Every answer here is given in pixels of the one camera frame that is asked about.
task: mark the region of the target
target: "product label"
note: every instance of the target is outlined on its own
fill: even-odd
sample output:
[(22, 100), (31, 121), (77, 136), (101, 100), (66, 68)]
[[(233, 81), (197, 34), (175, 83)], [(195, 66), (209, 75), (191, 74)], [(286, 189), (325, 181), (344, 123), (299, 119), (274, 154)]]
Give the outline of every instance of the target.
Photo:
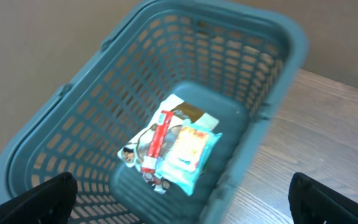
[(142, 163), (142, 172), (154, 174), (155, 166), (157, 165), (157, 158), (160, 154), (162, 143), (164, 142), (165, 135), (167, 135), (168, 127), (171, 123), (173, 113), (170, 111), (161, 111), (160, 117), (157, 122), (157, 128), (154, 132), (153, 140), (150, 143), (147, 155)]
[(183, 102), (171, 110), (180, 119), (190, 119), (192, 123), (202, 117), (204, 111), (197, 107)]
[(176, 158), (175, 165), (190, 172), (195, 171), (208, 138), (208, 133), (183, 127), (172, 149), (172, 155)]

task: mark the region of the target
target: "basket bottom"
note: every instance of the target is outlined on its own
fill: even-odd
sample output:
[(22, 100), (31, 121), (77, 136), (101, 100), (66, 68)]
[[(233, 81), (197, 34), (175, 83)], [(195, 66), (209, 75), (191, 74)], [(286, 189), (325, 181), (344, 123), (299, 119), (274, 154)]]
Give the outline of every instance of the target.
[(215, 133), (223, 133), (215, 145), (208, 168), (188, 197), (176, 185), (163, 195), (154, 192), (135, 168), (118, 163), (112, 173), (113, 196), (145, 223), (195, 223), (220, 175), (247, 127), (247, 112), (238, 102), (192, 82), (179, 83), (172, 93), (219, 120)]

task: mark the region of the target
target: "food package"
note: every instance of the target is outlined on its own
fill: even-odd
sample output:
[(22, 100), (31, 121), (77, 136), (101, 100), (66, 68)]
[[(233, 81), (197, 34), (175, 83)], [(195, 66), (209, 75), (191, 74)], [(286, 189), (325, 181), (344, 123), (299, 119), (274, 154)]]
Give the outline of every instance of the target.
[[(171, 117), (168, 125), (165, 124), (164, 137), (161, 138), (160, 136), (162, 141), (159, 144), (158, 153), (155, 153), (154, 149), (150, 151), (151, 154), (149, 155), (150, 145), (154, 142), (155, 133), (160, 129), (159, 124), (162, 124), (162, 114), (166, 116), (167, 113), (170, 113)], [(158, 164), (161, 164), (160, 161), (165, 159), (167, 152), (172, 149), (186, 119), (208, 130), (213, 130), (219, 123), (219, 120), (210, 114), (172, 94), (161, 102), (149, 124), (137, 133), (117, 154), (126, 166), (135, 167), (135, 169), (142, 173), (144, 180), (158, 193), (163, 194), (169, 188), (169, 183), (155, 172), (155, 168), (153, 168), (155, 167), (154, 164), (158, 166)]]
[(186, 121), (172, 150), (158, 164), (157, 175), (179, 185), (187, 195), (191, 195), (212, 148), (221, 136)]

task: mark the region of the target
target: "basket grid hole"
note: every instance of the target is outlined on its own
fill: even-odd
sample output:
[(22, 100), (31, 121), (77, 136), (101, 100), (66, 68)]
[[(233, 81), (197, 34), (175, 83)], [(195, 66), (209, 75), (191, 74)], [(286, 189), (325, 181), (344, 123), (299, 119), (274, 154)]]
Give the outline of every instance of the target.
[(131, 69), (131, 64), (128, 63), (124, 69), (122, 69), (122, 74), (126, 74)]
[(106, 183), (109, 182), (109, 179), (110, 179), (110, 176), (109, 176), (109, 175), (105, 175), (105, 176), (104, 176), (104, 181), (105, 181)]
[(82, 165), (78, 166), (77, 168), (77, 172), (76, 172), (76, 176), (77, 177), (81, 177), (82, 176), (82, 171), (83, 171), (84, 167)]
[(75, 166), (76, 164), (74, 162), (71, 162), (70, 165), (68, 166), (67, 171), (70, 173), (74, 173)]
[(82, 121), (78, 122), (78, 124), (73, 128), (73, 131), (71, 132), (71, 134), (73, 136), (76, 136), (82, 130), (83, 126), (84, 126), (84, 123)]
[(269, 68), (267, 67), (266, 64), (260, 62), (258, 64), (258, 68), (260, 69), (260, 71), (262, 71), (263, 73), (268, 73), (269, 72)]
[(118, 85), (118, 83), (119, 83), (119, 78), (115, 79), (115, 80), (111, 83), (110, 88), (111, 88), (111, 89), (115, 89), (115, 87)]
[(120, 207), (118, 207), (118, 205), (113, 204), (112, 205), (118, 212), (122, 212), (122, 209)]
[(93, 155), (93, 151), (89, 151), (87, 155), (84, 157), (84, 161), (88, 162), (92, 155)]
[(86, 151), (85, 147), (82, 147), (80, 149), (80, 151), (78, 151), (77, 155), (75, 156), (76, 159), (81, 159), (82, 155), (84, 154), (84, 152)]
[(247, 70), (247, 71), (254, 71), (254, 67), (252, 65), (249, 65), (247, 63), (242, 63), (241, 64), (241, 69)]
[(169, 50), (168, 47), (163, 47), (163, 48), (161, 48), (160, 53), (163, 55), (163, 54), (165, 54), (168, 50)]
[(153, 33), (153, 38), (157, 39), (157, 37), (160, 37), (163, 34), (163, 29), (158, 29)]
[(122, 86), (120, 86), (118, 89), (117, 89), (117, 91), (116, 91), (116, 94), (117, 94), (117, 96), (119, 96), (120, 94), (121, 94), (121, 91), (124, 89), (124, 86), (122, 85)]
[(116, 67), (120, 68), (122, 66), (122, 64), (124, 64), (124, 62), (126, 61), (125, 56), (122, 56), (121, 58), (119, 58), (119, 60), (116, 62)]
[(92, 209), (95, 210), (99, 215), (104, 215), (105, 213), (97, 205), (93, 205)]
[(80, 146), (77, 142), (75, 142), (71, 148), (67, 151), (67, 155), (71, 156), (74, 154), (74, 152), (78, 149), (78, 146)]
[(129, 48), (128, 48), (128, 51), (127, 53), (129, 55), (132, 55), (132, 53), (134, 53), (135, 49), (137, 48), (138, 46), (138, 43), (135, 41)]
[(99, 147), (102, 144), (102, 142), (103, 142), (103, 137), (100, 136), (99, 139), (95, 143), (95, 147)]
[(104, 151), (106, 150), (107, 146), (109, 145), (110, 141), (105, 140), (103, 145), (100, 147), (100, 150)]
[(92, 144), (92, 142), (97, 138), (97, 134), (94, 132), (91, 134), (91, 136), (88, 138), (88, 144)]
[(167, 31), (168, 31), (168, 32), (179, 31), (179, 26), (178, 26), (178, 25), (170, 25), (170, 26), (167, 26)]
[(58, 152), (63, 152), (66, 147), (69, 145), (69, 143), (71, 142), (71, 139), (70, 138), (66, 138), (62, 143), (61, 145), (58, 147), (57, 151)]
[(161, 24), (161, 20), (160, 20), (160, 19), (154, 20), (154, 21), (151, 22), (150, 25), (149, 25), (150, 30), (152, 30), (152, 29), (158, 27), (160, 24)]
[(232, 49), (240, 50), (242, 44), (241, 42), (235, 40), (228, 40), (226, 46)]
[(88, 181), (84, 182), (85, 192), (91, 192), (90, 183)]
[(96, 177), (98, 176), (98, 171), (96, 169), (93, 170), (93, 173), (92, 173), (92, 179), (93, 180), (96, 180)]
[(103, 81), (109, 83), (110, 79), (114, 76), (114, 70), (108, 71), (107, 74), (103, 77)]
[(81, 207), (75, 207), (74, 208), (82, 217), (88, 218), (89, 215), (81, 208)]
[(62, 173), (62, 172), (64, 171), (64, 168), (65, 168), (66, 164), (67, 164), (67, 160), (66, 160), (66, 159), (62, 159), (62, 160), (60, 161), (60, 163), (59, 163), (59, 166), (57, 167), (57, 171), (58, 171), (59, 173)]
[(240, 57), (240, 52), (238, 52), (236, 50), (226, 50), (226, 55), (228, 55), (230, 57), (239, 58)]
[(39, 175), (31, 175), (31, 184), (32, 187), (36, 187), (40, 184), (40, 176)]
[(102, 129), (104, 127), (104, 125), (107, 123), (107, 121), (108, 121), (107, 118), (103, 118), (103, 120), (99, 124), (99, 128)]
[(130, 74), (128, 74), (127, 81), (131, 81), (134, 76), (135, 76), (135, 72), (131, 72)]
[(48, 142), (47, 149), (52, 149), (55, 147), (56, 143), (62, 138), (62, 135), (57, 133), (54, 137)]
[(80, 139), (81, 140), (85, 140), (85, 138), (87, 137), (87, 135), (91, 132), (91, 128), (90, 127), (86, 127), (84, 129), (84, 131), (82, 132), (81, 136), (80, 136)]
[(106, 207), (107, 207), (108, 209), (110, 209), (110, 211), (112, 211), (113, 213), (117, 213), (117, 212), (118, 212), (115, 208), (113, 208), (113, 207), (111, 206), (111, 204), (107, 204)]
[(90, 177), (91, 171), (92, 169), (90, 167), (86, 168), (84, 177), (88, 179)]
[(99, 104), (102, 104), (102, 103), (104, 102), (104, 100), (107, 98), (107, 96), (108, 96), (108, 93), (107, 93), (107, 92), (104, 92), (104, 93), (100, 96), (100, 98), (99, 98), (99, 100), (98, 100), (98, 103), (99, 103)]
[(115, 147), (116, 147), (116, 146), (115, 146), (114, 144), (111, 144), (111, 145), (107, 148), (106, 154), (110, 154), (110, 152), (113, 151)]
[(152, 44), (152, 40), (147, 39), (143, 44), (143, 49), (146, 50), (148, 47), (150, 47), (151, 44)]
[(92, 188), (92, 191), (93, 192), (98, 192), (98, 189), (97, 189), (97, 187), (96, 187), (96, 183), (91, 183), (91, 188)]
[(104, 177), (104, 173), (103, 173), (103, 172), (100, 172), (100, 173), (99, 173), (99, 177), (98, 177), (99, 181), (102, 181), (102, 180), (103, 180), (103, 177)]
[(82, 184), (81, 181), (77, 180), (77, 187), (78, 187), (78, 192), (82, 192)]
[(62, 126), (63, 130), (67, 131), (75, 122), (75, 117), (71, 116), (67, 119), (66, 123)]
[(214, 44), (224, 44), (225, 38), (223, 36), (216, 36), (212, 39), (212, 42), (214, 42)]
[(102, 85), (101, 85), (101, 84), (97, 85), (97, 86), (92, 90), (91, 96), (92, 96), (92, 97), (95, 97), (95, 96), (100, 92), (101, 89), (102, 89)]
[(266, 49), (271, 55), (278, 55), (278, 49), (273, 44), (267, 44)]
[(130, 224), (131, 222), (128, 221), (125, 217), (123, 217), (122, 215), (118, 216), (118, 218), (122, 221), (124, 221), (125, 224)]
[(56, 161), (57, 161), (57, 157), (55, 156), (52, 156), (49, 159), (49, 162), (47, 164), (47, 171), (53, 171), (53, 167), (55, 166)]
[[(117, 155), (117, 152), (118, 152), (118, 150), (114, 151), (114, 156)], [(116, 162), (111, 163), (109, 170), (113, 170), (115, 165), (116, 165)]]
[(115, 104), (115, 105), (113, 106), (113, 108), (111, 108), (110, 113), (111, 113), (111, 114), (114, 114), (114, 112), (116, 112), (117, 108), (118, 108), (118, 104)]
[(34, 163), (34, 169), (41, 169), (41, 166), (42, 166), (42, 163), (44, 162), (45, 158), (46, 158), (46, 153), (44, 152), (41, 152), (37, 159), (35, 160), (35, 163)]
[(72, 219), (77, 219), (77, 218), (79, 218), (80, 216), (79, 216), (76, 212), (74, 212), (74, 210), (72, 210), (72, 211), (71, 211), (71, 214), (70, 214), (70, 217), (71, 217)]
[(103, 156), (102, 158), (100, 158), (100, 160), (99, 160), (97, 165), (101, 166), (105, 160), (106, 160), (106, 158)]

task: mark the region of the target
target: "blue and white package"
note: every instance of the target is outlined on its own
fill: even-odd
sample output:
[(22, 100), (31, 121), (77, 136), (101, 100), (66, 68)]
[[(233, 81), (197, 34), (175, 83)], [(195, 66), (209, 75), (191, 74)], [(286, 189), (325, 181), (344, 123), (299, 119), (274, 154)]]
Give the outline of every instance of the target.
[(156, 173), (191, 195), (211, 151), (222, 136), (185, 120), (172, 150), (159, 162)]

